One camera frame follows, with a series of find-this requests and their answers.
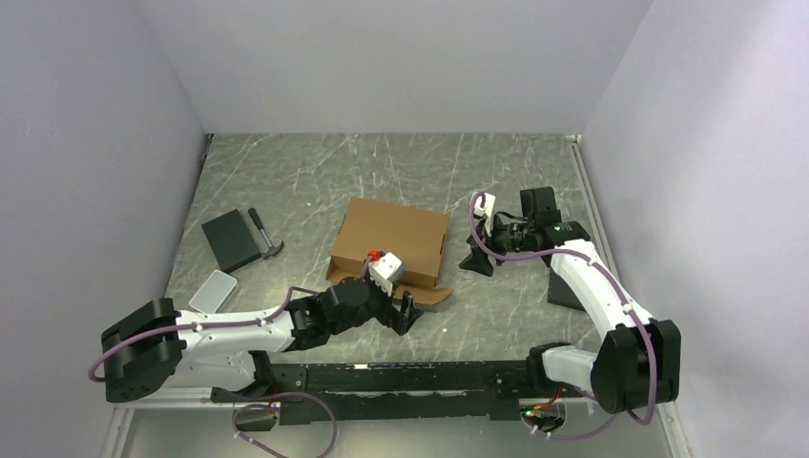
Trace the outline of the brown cardboard box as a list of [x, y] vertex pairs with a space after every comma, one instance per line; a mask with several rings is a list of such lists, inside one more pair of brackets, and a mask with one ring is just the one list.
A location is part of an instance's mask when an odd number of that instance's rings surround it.
[[361, 272], [371, 251], [392, 253], [404, 263], [396, 298], [410, 292], [414, 301], [434, 307], [452, 293], [440, 287], [439, 274], [444, 257], [450, 216], [414, 207], [353, 197], [342, 219], [326, 280], [337, 283]]

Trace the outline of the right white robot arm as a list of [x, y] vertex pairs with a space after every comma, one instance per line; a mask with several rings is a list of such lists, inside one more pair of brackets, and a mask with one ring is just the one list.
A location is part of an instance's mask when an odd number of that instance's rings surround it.
[[521, 213], [495, 210], [495, 196], [474, 194], [467, 210], [469, 255], [460, 268], [490, 277], [496, 265], [541, 260], [590, 317], [601, 344], [585, 351], [571, 343], [534, 347], [526, 383], [548, 396], [560, 385], [588, 392], [610, 414], [628, 413], [647, 425], [656, 406], [679, 392], [681, 333], [635, 301], [599, 256], [587, 230], [563, 220], [550, 187], [520, 193]]

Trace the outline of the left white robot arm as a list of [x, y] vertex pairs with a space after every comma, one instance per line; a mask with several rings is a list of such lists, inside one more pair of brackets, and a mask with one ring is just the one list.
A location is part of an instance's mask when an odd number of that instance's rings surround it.
[[321, 292], [292, 286], [282, 304], [259, 311], [206, 314], [161, 298], [102, 332], [102, 353], [87, 376], [104, 385], [110, 403], [163, 387], [210, 387], [259, 401], [278, 392], [272, 355], [324, 346], [370, 321], [402, 336], [422, 314], [410, 292], [395, 299], [355, 277]]

